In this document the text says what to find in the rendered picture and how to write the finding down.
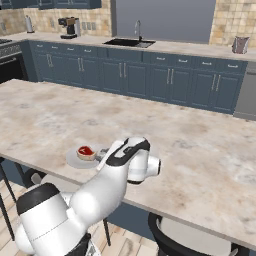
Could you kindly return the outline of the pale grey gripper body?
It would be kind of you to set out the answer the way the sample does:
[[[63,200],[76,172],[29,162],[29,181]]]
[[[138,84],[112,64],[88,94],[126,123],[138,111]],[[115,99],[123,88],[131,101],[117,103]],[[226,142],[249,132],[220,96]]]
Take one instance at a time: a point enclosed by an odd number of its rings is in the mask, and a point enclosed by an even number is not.
[[[104,166],[106,159],[108,157],[108,155],[107,155],[108,151],[109,151],[109,149],[106,148],[106,149],[101,149],[97,153],[96,159],[99,161],[99,164],[96,167],[97,170],[100,170]]]

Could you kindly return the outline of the red brown steak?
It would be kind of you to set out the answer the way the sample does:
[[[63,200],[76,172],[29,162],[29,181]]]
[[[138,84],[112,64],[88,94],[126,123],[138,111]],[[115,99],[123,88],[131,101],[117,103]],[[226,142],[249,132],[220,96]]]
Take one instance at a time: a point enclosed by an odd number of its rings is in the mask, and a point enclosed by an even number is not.
[[[81,146],[76,151],[79,159],[83,161],[94,161],[96,153],[89,146]]]

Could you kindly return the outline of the round grey plate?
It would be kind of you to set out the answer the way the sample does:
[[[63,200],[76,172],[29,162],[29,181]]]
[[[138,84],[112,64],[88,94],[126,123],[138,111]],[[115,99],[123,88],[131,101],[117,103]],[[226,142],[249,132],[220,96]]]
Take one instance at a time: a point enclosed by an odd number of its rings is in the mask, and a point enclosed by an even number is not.
[[[94,161],[81,160],[76,153],[78,148],[79,148],[79,145],[74,146],[67,151],[66,162],[68,165],[76,169],[91,169],[99,165],[98,160],[94,160]]]

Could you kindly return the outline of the blue lower cupboard run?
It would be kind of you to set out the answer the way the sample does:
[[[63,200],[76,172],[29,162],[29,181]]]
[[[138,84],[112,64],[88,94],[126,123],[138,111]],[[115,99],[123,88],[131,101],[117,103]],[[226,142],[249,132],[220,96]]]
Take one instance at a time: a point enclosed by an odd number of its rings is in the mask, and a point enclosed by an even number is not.
[[[32,41],[40,81],[232,114],[242,60]]]

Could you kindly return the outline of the blue cupboard run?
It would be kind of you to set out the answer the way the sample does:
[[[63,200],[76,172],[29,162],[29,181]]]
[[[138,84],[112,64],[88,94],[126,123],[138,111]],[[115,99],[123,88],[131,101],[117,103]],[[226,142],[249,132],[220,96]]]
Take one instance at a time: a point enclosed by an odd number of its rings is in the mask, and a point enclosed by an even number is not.
[[[46,9],[97,9],[102,0],[0,0],[0,10],[38,8]]]
[[[32,41],[40,81],[232,114],[242,60]]]

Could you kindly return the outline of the black sink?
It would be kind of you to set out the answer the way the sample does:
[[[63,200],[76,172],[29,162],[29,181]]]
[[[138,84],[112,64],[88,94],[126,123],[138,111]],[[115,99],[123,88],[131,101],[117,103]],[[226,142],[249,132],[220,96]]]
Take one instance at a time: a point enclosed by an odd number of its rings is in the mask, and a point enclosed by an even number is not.
[[[147,48],[147,47],[151,46],[154,43],[156,43],[156,41],[114,38],[112,40],[104,42],[103,44],[105,44],[105,45],[116,45],[116,46]]]

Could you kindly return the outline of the black oven with hob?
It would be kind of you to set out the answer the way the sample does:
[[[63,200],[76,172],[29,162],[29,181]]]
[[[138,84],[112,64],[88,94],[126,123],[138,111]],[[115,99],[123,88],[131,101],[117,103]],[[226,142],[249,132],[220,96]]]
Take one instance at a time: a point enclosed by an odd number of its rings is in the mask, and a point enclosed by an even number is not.
[[[18,43],[0,39],[0,84],[12,79],[28,79],[22,50]]]

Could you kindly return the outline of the silver tap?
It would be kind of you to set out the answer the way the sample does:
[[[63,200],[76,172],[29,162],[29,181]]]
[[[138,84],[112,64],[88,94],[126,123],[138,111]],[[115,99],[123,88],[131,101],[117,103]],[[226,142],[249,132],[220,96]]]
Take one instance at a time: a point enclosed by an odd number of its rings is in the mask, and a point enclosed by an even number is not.
[[[138,36],[138,41],[142,40],[142,36],[141,36],[141,21],[137,20],[135,23],[135,35]]]

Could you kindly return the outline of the black silver coffee machine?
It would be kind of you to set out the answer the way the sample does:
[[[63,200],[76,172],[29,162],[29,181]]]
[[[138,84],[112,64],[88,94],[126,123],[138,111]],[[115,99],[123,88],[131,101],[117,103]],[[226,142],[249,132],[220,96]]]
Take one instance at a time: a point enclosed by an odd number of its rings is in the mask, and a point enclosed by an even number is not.
[[[61,35],[62,39],[73,39],[78,37],[75,33],[76,19],[74,17],[59,18],[58,23],[67,30],[65,34]]]

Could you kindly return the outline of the white paper towel roll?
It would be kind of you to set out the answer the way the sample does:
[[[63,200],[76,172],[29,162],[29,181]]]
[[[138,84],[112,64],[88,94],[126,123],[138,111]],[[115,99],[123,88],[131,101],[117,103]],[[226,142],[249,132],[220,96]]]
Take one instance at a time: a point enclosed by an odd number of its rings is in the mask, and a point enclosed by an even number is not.
[[[34,33],[35,31],[33,29],[32,21],[28,15],[25,16],[25,23],[26,23],[27,33]]]

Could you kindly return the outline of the grey dishwasher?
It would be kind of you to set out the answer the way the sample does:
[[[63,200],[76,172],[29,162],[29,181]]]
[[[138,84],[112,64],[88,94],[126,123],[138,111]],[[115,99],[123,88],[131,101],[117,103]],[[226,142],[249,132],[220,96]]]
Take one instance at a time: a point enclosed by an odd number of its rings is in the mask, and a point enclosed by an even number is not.
[[[256,62],[247,65],[233,116],[256,121]]]

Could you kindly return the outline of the blue upper cupboard run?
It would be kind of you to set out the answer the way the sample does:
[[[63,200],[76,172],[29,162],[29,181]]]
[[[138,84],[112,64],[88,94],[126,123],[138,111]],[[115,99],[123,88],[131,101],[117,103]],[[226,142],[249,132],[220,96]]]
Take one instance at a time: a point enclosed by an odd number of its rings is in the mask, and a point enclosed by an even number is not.
[[[97,9],[102,0],[0,0],[0,10],[38,8],[46,9]]]

